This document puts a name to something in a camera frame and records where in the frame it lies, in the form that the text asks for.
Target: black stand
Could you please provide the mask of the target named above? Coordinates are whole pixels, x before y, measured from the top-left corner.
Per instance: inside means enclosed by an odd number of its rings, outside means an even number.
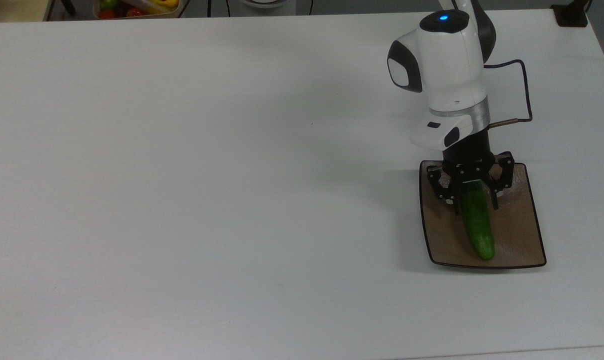
[[[551,5],[560,27],[585,28],[588,24],[584,7],[588,0],[574,0],[568,5]]]

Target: black cable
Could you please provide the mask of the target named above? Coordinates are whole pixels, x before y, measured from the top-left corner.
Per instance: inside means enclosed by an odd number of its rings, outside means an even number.
[[[514,123],[527,123],[528,121],[533,120],[533,112],[531,111],[531,99],[528,95],[528,77],[526,77],[526,67],[524,66],[524,62],[520,59],[515,59],[501,64],[485,64],[484,68],[497,69],[515,63],[519,64],[522,67],[522,78],[524,79],[524,96],[526,97],[526,111],[528,111],[528,118],[512,118],[510,120],[497,121],[490,124],[489,128],[496,128],[498,126],[509,125]]]

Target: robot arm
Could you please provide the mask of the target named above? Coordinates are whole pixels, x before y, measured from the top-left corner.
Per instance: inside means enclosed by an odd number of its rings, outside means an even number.
[[[490,123],[481,75],[484,58],[494,46],[494,29],[483,48],[475,19],[486,15],[476,0],[459,0],[462,6],[474,16],[460,9],[437,11],[389,50],[387,63],[394,84],[427,93],[430,109],[411,133],[411,142],[424,148],[444,151]]]

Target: tomato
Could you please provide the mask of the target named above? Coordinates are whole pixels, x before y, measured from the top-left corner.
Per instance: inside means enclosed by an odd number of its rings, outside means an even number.
[[[117,18],[117,16],[115,15],[115,12],[113,11],[113,9],[106,9],[100,13],[99,18],[100,19],[115,19],[115,18]]]
[[[117,0],[102,0],[100,4],[100,9],[112,9],[117,6]]]
[[[137,9],[137,7],[133,7],[132,9],[128,10],[128,12],[126,13],[126,16],[128,18],[132,18],[134,16],[144,16],[144,15],[146,15],[144,10]]]

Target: table surface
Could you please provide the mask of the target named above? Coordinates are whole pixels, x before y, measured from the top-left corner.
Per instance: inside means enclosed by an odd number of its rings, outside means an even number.
[[[423,357],[416,360],[604,360],[604,346],[484,353],[481,355],[460,355],[453,357]]]
[[[0,359],[395,359],[604,345],[604,56],[491,11],[548,264],[428,260],[391,42],[425,14],[0,24]],[[525,116],[516,66],[485,71]]]

